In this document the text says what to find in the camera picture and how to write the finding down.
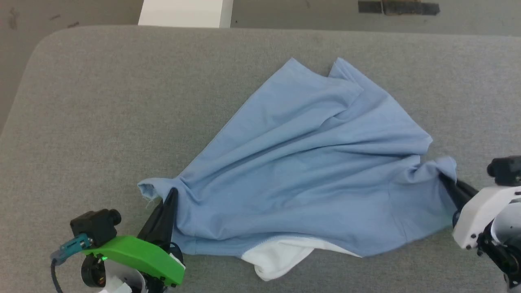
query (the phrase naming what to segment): gray table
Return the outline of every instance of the gray table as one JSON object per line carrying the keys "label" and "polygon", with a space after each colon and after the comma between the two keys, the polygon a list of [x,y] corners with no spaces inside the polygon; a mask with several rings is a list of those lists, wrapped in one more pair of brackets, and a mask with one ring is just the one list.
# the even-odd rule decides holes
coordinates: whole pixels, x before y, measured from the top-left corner
{"label": "gray table", "polygon": [[[120,234],[151,209],[136,183],[173,177],[290,57],[326,74],[343,57],[387,89],[449,154],[460,178],[492,184],[495,156],[521,154],[521,39],[371,32],[87,27],[43,40],[0,137],[2,292],[52,292],[49,254],[69,221],[116,208]],[[65,292],[92,292],[82,256],[58,268]],[[186,257],[178,292],[500,292],[499,270],[446,230],[358,259],[315,251],[261,281],[229,257]]]}

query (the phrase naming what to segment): cable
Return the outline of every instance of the cable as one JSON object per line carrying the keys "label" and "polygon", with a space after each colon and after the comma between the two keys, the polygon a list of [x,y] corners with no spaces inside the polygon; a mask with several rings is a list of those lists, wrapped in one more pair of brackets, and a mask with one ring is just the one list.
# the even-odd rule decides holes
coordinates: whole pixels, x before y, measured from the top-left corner
{"label": "cable", "polygon": [[53,259],[53,261],[51,261],[51,278],[53,278],[54,288],[56,288],[56,292],[64,293],[61,290],[60,284],[58,283],[58,279],[56,278],[56,262],[57,261],[58,261],[57,259]]}

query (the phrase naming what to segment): gray floor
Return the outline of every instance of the gray floor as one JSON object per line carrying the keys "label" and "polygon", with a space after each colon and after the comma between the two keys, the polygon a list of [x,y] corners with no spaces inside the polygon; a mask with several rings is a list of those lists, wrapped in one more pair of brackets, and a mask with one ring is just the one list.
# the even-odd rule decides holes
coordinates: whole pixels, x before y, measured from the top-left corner
{"label": "gray floor", "polygon": [[[435,17],[390,17],[359,14],[357,0],[234,0],[232,27],[521,36],[520,0],[436,2],[441,13]],[[68,26],[136,24],[142,3],[0,0],[0,131],[25,64],[43,37]]]}

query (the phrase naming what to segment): scuff mark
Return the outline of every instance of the scuff mark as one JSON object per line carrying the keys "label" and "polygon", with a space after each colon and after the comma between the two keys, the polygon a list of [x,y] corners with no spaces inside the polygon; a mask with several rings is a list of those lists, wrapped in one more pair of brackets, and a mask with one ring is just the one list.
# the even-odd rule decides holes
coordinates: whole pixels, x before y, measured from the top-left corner
{"label": "scuff mark", "polygon": [[61,14],[56,14],[55,16],[50,17],[49,20],[55,20],[58,17],[61,17]]}
{"label": "scuff mark", "polygon": [[20,12],[16,11],[14,7],[11,7],[9,14],[9,27],[16,31],[18,29],[18,17],[20,16]]}
{"label": "scuff mark", "polygon": [[73,28],[73,27],[75,27],[75,26],[78,26],[79,24],[80,24],[80,22],[79,22],[79,21],[76,21],[75,23],[73,23],[73,24],[71,24],[71,25],[68,25],[67,28],[70,29],[70,28]]}

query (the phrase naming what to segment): blue fabric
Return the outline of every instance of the blue fabric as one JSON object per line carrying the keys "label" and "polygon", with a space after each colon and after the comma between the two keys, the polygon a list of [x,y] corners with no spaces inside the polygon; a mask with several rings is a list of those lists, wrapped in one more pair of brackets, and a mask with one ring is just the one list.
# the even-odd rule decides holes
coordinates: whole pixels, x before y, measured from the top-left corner
{"label": "blue fabric", "polygon": [[368,256],[451,224],[438,174],[455,180],[456,165],[420,163],[431,142],[348,62],[323,77],[291,59],[179,176],[139,187],[148,198],[179,190],[172,240],[188,254],[239,257],[291,235]]}

